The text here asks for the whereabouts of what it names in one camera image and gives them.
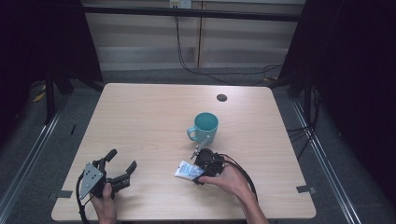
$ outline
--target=electrical outlet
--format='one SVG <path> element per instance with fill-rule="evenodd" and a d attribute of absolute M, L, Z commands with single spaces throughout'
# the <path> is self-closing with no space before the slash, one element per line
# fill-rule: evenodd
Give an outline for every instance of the electrical outlet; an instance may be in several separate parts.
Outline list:
<path fill-rule="evenodd" d="M 169 0 L 170 8 L 180 8 L 180 0 Z"/>
<path fill-rule="evenodd" d="M 191 9 L 191 0 L 180 0 L 178 7 Z"/>

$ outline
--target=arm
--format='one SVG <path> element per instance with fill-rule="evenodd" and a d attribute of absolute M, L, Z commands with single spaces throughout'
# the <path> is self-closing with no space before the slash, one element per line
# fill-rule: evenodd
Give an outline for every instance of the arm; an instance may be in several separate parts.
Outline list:
<path fill-rule="evenodd" d="M 103 189 L 103 198 L 91 198 L 91 202 L 99 219 L 99 224 L 115 224 L 117 221 L 117 210 L 116 205 L 111 199 L 111 191 L 111 185 L 106 183 Z"/>
<path fill-rule="evenodd" d="M 221 175 L 216 177 L 202 176 L 199 181 L 206 184 L 216 185 L 225 192 L 234 195 L 241 204 L 247 223 L 268 224 L 268 220 L 260 209 L 254 193 L 242 174 L 230 164 L 225 163 Z"/>

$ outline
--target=floor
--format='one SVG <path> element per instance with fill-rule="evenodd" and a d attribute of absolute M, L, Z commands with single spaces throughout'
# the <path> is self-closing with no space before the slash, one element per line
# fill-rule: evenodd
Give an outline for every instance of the floor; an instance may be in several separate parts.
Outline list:
<path fill-rule="evenodd" d="M 278 67 L 265 74 L 253 74 L 262 72 L 262 68 L 212 68 L 204 70 L 211 74 L 207 76 L 173 68 L 106 71 L 103 76 L 105 83 L 256 84 L 264 87 L 270 84 L 272 79 L 258 81 L 262 80 L 263 76 L 276 77 L 279 69 Z M 232 74 L 235 71 L 244 74 Z M 57 223 L 50 216 L 55 201 L 49 199 L 49 195 L 62 188 L 68 167 L 74 159 L 101 94 L 78 80 L 72 80 L 72 83 L 75 87 L 73 94 L 67 96 L 59 92 L 56 94 L 59 116 L 55 125 L 51 127 L 49 136 L 35 155 L 29 153 L 35 147 L 37 137 L 46 129 L 43 125 L 46 117 L 45 99 L 32 103 L 41 86 L 31 89 L 31 96 L 19 115 L 11 138 L 2 146 L 0 150 L 2 167 L 0 208 L 3 209 L 0 216 L 1 223 Z M 290 99 L 287 89 L 288 86 L 278 87 L 273 89 L 273 93 L 286 128 L 298 129 L 302 127 L 302 123 L 295 104 L 301 102 L 303 96 Z M 289 134 L 296 156 L 305 148 L 299 163 L 307 185 L 317 191 L 312 194 L 312 199 L 318 212 L 311 219 L 281 219 L 271 220 L 271 223 L 396 223 L 393 206 L 384 196 L 381 188 L 355 159 L 347 143 L 340 138 L 326 110 L 325 102 L 320 102 L 315 134 L 326 153 L 325 162 L 329 162 L 332 166 L 352 208 L 355 209 L 356 216 L 354 214 L 348 216 L 343 211 L 343 205 L 339 203 L 340 200 L 334 193 L 331 181 L 319 161 L 318 153 L 311 144 L 307 144 L 308 138 L 305 132 L 290 131 Z"/>

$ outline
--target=mug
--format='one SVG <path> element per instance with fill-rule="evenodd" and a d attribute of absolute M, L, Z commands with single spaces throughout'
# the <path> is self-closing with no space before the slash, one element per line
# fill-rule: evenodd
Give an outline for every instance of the mug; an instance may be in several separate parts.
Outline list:
<path fill-rule="evenodd" d="M 213 142 L 218 126 L 218 118 L 214 114 L 204 112 L 195 117 L 194 126 L 187 130 L 187 136 L 191 141 L 199 144 L 203 143 L 206 138 L 209 138 L 206 142 L 209 144 Z"/>

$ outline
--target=black device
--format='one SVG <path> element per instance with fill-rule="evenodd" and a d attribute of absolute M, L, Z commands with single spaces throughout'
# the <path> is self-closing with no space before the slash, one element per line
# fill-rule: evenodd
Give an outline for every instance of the black device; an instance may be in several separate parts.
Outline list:
<path fill-rule="evenodd" d="M 197 185 L 203 185 L 204 183 L 198 181 L 201 176 L 215 176 L 222 173 L 224 157 L 220 156 L 217 152 L 214 153 L 209 148 L 203 148 L 199 151 L 194 164 L 203 169 L 204 172 L 195 177 L 192 181 Z"/>
<path fill-rule="evenodd" d="M 84 171 L 78 178 L 76 185 L 76 196 L 79 213 L 83 223 L 90 223 L 85 216 L 85 204 L 81 204 L 81 200 L 84 199 L 88 193 L 91 193 L 97 198 L 102 198 L 105 184 L 110 183 L 112 188 L 111 198 L 114 199 L 115 193 L 130 186 L 131 174 L 137 167 L 136 161 L 133 161 L 128 169 L 126 169 L 126 174 L 117 176 L 115 178 L 106 177 L 106 162 L 110 162 L 116 154 L 117 150 L 114 148 L 99 161 L 93 161 L 92 164 L 88 162 Z"/>
<path fill-rule="evenodd" d="M 251 191 L 254 193 L 256 196 L 256 201 L 258 201 L 257 198 L 257 192 L 254 187 L 253 181 L 248 175 L 248 173 L 236 162 L 233 158 L 229 157 L 228 155 L 225 154 L 219 154 L 217 152 L 213 152 L 209 148 L 202 148 L 195 153 L 197 156 L 195 159 L 194 164 L 199 166 L 201 169 L 204 170 L 204 172 L 195 177 L 192 181 L 197 184 L 197 185 L 203 185 L 204 183 L 199 182 L 199 178 L 201 176 L 216 176 L 217 174 L 221 174 L 224 170 L 224 163 L 228 163 L 231 166 L 235 167 L 243 177 L 247 180 L 248 184 L 250 185 Z M 226 161 L 224 157 L 227 157 L 230 159 L 230 161 Z"/>

